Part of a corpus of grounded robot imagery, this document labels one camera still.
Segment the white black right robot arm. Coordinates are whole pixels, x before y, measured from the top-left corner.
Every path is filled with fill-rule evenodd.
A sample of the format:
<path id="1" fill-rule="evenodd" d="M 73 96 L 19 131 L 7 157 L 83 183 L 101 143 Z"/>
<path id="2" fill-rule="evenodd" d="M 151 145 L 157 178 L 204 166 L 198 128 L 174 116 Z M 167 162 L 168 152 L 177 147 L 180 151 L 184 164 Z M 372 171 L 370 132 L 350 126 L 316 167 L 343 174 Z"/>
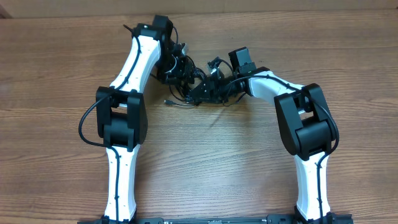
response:
<path id="1" fill-rule="evenodd" d="M 232 77 L 216 69 L 202 80 L 190 96 L 195 103 L 225 103 L 246 93 L 275 106 L 280 138 L 293 155 L 297 172 L 298 199 L 295 223 L 336 223 L 327 200 L 325 166 L 336 149 L 339 135 L 322 89 L 317 84 L 293 84 L 254 63 L 240 65 Z"/>

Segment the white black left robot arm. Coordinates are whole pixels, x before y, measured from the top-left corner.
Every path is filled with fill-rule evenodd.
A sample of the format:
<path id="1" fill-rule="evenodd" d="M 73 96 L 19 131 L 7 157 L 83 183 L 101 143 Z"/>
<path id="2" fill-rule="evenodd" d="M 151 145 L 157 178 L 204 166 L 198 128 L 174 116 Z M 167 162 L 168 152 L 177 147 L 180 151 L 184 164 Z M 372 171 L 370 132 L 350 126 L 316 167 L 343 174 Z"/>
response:
<path id="1" fill-rule="evenodd" d="M 148 128 L 144 89 L 152 73 L 166 85 L 176 85 L 192 74 L 185 61 L 185 45 L 171 39 L 175 32 L 167 16 L 156 15 L 152 24 L 131 29 L 131 51 L 110 86 L 96 91 L 96 101 L 83 114 L 96 112 L 99 146 L 109 162 L 108 202 L 97 223 L 134 223 L 136 161 Z"/>

